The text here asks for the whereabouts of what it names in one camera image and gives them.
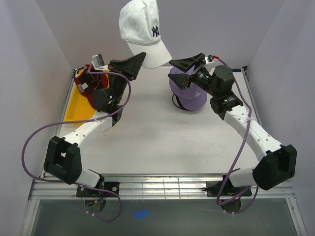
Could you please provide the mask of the black NY baseball cap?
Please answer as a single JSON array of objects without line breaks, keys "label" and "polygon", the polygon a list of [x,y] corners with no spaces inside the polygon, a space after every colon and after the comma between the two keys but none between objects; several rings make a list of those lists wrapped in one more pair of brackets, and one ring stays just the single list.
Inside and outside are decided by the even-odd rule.
[{"label": "black NY baseball cap", "polygon": [[187,111],[187,109],[181,104],[179,97],[176,94],[172,95],[172,102],[174,104],[175,107]]}]

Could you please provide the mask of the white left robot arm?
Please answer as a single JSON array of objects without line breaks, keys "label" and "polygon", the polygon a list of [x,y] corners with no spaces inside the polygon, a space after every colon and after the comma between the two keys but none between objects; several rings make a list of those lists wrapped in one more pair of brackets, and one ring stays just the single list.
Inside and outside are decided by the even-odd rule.
[{"label": "white left robot arm", "polygon": [[92,105],[96,110],[89,122],[81,122],[76,130],[63,137],[53,137],[48,144],[44,171],[67,184],[87,186],[93,196],[104,192],[101,175],[83,168],[81,152],[98,136],[111,129],[121,118],[123,106],[120,101],[126,87],[135,80],[145,60],[146,53],[141,52],[125,60],[111,60],[108,72],[88,67],[93,77],[100,75],[106,81],[103,88],[92,92]]}]

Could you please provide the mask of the white baseball cap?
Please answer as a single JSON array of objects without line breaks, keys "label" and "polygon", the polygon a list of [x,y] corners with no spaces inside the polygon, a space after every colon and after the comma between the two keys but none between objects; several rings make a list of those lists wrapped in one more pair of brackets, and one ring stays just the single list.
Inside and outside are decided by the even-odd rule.
[{"label": "white baseball cap", "polygon": [[119,29],[121,39],[127,43],[133,55],[146,53],[143,61],[145,68],[157,68],[172,60],[161,39],[156,0],[129,1],[120,11]]}]

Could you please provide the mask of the purple LA baseball cap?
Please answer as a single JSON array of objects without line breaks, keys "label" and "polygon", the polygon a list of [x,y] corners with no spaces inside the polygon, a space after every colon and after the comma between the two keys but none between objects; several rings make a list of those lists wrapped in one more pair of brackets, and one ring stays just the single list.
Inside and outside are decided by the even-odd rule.
[{"label": "purple LA baseball cap", "polygon": [[202,108],[207,102],[207,92],[202,90],[194,83],[191,84],[190,88],[187,88],[185,90],[179,89],[170,79],[169,85],[173,94],[176,94],[179,97],[181,104],[187,109],[187,111],[197,111]]}]

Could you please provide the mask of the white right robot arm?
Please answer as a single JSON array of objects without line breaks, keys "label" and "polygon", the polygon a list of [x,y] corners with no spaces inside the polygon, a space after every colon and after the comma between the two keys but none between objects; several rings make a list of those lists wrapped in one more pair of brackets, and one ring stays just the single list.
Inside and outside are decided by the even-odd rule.
[{"label": "white right robot arm", "polygon": [[223,176],[220,192],[234,195],[241,187],[257,186],[269,190],[295,175],[297,150],[293,145],[283,145],[252,119],[252,109],[242,94],[236,95],[232,87],[237,85],[232,69],[224,62],[210,73],[206,65],[217,56],[200,53],[186,59],[171,60],[169,63],[181,70],[168,77],[181,89],[196,85],[211,96],[210,105],[223,121],[229,124],[254,152],[258,164],[253,168],[235,169],[233,161]]}]

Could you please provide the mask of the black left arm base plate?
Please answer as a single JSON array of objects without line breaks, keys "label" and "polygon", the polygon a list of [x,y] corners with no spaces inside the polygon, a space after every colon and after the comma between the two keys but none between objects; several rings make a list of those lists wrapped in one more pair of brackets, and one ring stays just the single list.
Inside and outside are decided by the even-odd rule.
[{"label": "black left arm base plate", "polygon": [[100,186],[96,187],[98,190],[91,190],[86,187],[77,187],[76,197],[79,198],[101,198],[101,197],[115,197],[112,193],[119,195],[120,183],[117,181],[106,181],[103,182]]}]

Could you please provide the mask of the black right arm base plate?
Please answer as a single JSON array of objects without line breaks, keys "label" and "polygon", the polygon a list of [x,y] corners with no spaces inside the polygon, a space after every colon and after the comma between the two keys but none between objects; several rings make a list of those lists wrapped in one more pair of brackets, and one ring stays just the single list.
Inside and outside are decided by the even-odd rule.
[{"label": "black right arm base plate", "polygon": [[[207,181],[206,187],[201,188],[202,191],[207,192],[208,197],[216,197],[219,193],[220,187],[223,181]],[[244,191],[246,187],[233,187],[233,185],[228,180],[225,184],[221,196],[224,197],[234,197],[237,194]]]}]

